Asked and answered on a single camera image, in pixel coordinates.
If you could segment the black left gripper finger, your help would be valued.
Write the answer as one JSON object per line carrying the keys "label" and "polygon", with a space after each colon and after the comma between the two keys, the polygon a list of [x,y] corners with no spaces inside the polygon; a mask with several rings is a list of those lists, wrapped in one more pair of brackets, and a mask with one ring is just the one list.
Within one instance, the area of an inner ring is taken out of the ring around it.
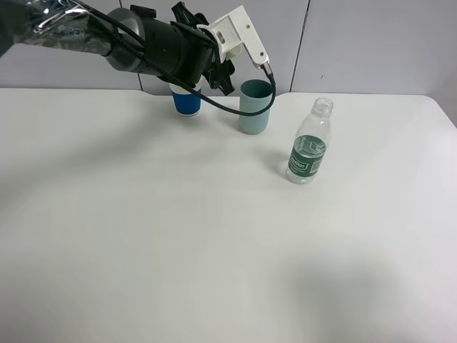
{"label": "black left gripper finger", "polygon": [[224,96],[227,96],[235,90],[231,82],[231,76],[234,72],[235,66],[232,61],[228,60],[222,63],[213,63],[204,72],[204,77],[211,89],[218,89]]}
{"label": "black left gripper finger", "polygon": [[209,22],[202,13],[193,14],[186,8],[185,3],[182,1],[175,4],[171,10],[175,17],[171,25],[180,30],[190,32],[191,30],[201,30],[201,26],[206,27],[209,25]]}

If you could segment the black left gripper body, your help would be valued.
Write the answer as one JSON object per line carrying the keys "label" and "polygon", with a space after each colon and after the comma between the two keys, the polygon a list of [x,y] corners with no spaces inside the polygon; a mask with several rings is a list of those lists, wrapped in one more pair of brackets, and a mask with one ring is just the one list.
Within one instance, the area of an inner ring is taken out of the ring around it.
{"label": "black left gripper body", "polygon": [[220,60],[216,45],[208,34],[196,27],[208,23],[204,17],[169,24],[143,18],[146,58],[187,84],[195,84],[201,75],[210,84],[219,84]]}

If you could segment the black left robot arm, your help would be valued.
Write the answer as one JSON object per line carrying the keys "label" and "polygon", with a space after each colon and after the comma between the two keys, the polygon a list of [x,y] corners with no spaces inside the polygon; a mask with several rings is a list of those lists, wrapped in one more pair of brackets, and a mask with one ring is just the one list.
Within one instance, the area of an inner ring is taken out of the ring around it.
{"label": "black left robot arm", "polygon": [[103,14],[82,1],[2,1],[1,53],[14,44],[103,56],[118,71],[147,74],[187,86],[201,78],[211,89],[234,91],[231,61],[222,61],[215,38],[200,29],[208,22],[180,1],[169,23],[156,10],[131,5]]}

